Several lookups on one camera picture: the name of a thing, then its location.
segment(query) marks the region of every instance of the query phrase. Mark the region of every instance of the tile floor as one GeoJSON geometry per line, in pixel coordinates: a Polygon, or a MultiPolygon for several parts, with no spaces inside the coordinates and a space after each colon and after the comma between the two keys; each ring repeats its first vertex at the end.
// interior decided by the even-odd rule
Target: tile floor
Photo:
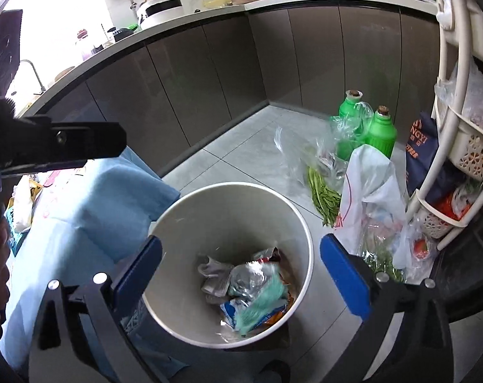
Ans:
{"type": "MultiPolygon", "coordinates": [[[[319,242],[329,233],[312,205],[309,192],[298,182],[286,179],[287,166],[275,148],[277,126],[290,128],[314,141],[324,131],[324,122],[294,111],[268,106],[215,139],[183,162],[163,180],[182,195],[198,188],[227,181],[245,181],[268,186],[293,201],[305,218],[314,239],[315,262],[309,290],[289,320],[292,338],[287,350],[270,352],[220,352],[182,343],[164,331],[158,335],[171,356],[191,364],[172,382],[246,382],[272,358],[291,365],[292,382],[315,383],[335,364],[360,325],[360,319],[345,309],[345,303],[319,258],[319,242]]],[[[392,157],[405,186],[405,155],[396,148],[392,157]]],[[[399,329],[396,314],[380,352],[368,374],[385,359],[399,329]]],[[[483,352],[483,312],[451,325],[455,355],[455,381],[460,381],[483,352]]]]}

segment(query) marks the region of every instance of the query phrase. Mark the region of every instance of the rice cooker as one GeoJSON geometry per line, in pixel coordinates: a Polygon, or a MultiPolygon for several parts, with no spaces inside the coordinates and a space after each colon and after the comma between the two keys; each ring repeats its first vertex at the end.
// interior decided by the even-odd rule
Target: rice cooker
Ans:
{"type": "Polygon", "coordinates": [[[185,15],[181,0],[149,0],[137,10],[142,30],[185,15]]]}

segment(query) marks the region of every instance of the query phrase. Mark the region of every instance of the green beans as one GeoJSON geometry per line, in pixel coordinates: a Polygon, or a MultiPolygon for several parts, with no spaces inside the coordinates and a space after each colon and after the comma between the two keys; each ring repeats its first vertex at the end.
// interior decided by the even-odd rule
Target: green beans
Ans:
{"type": "Polygon", "coordinates": [[[340,194],[328,188],[321,174],[312,167],[307,167],[307,180],[312,193],[312,203],[323,217],[323,226],[333,227],[339,213],[340,194]]]}

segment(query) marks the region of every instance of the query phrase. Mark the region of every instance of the plastic basket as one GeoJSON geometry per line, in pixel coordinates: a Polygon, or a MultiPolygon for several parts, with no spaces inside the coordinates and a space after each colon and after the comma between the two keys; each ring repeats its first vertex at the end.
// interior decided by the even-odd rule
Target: plastic basket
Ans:
{"type": "Polygon", "coordinates": [[[459,121],[459,128],[449,153],[451,162],[469,177],[483,180],[483,130],[476,124],[453,111],[459,121]]]}
{"type": "Polygon", "coordinates": [[[432,205],[418,198],[422,208],[419,210],[418,217],[421,223],[422,232],[433,239],[443,238],[454,227],[464,228],[466,223],[456,221],[450,217],[445,216],[439,210],[436,210],[432,205]]]}

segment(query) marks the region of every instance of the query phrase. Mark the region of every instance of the blue gripper pad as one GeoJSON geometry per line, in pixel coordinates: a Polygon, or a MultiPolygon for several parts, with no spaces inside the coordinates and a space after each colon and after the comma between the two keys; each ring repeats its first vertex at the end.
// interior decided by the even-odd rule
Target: blue gripper pad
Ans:
{"type": "Polygon", "coordinates": [[[162,257],[162,243],[150,236],[139,251],[128,258],[112,284],[113,315],[118,321],[132,314],[162,257]]]}
{"type": "Polygon", "coordinates": [[[321,239],[320,255],[350,312],[365,321],[371,313],[370,290],[351,263],[348,252],[330,233],[321,239]]]}

